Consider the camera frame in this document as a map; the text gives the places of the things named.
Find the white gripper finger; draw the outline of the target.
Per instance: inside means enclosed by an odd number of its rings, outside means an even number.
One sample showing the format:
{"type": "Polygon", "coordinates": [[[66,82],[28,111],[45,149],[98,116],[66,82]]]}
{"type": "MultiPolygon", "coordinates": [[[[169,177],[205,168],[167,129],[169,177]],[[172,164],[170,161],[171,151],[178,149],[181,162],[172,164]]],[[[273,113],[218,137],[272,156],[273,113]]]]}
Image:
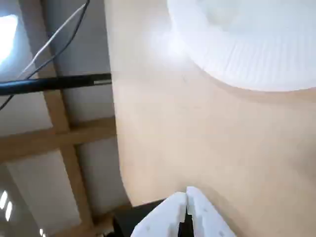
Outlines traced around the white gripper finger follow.
{"type": "Polygon", "coordinates": [[[133,232],[133,237],[176,237],[179,225],[185,221],[187,195],[175,192],[145,218],[139,222],[133,232]]]}
{"type": "Polygon", "coordinates": [[[236,237],[236,234],[200,189],[189,186],[186,194],[187,212],[192,216],[194,236],[236,237]]]}

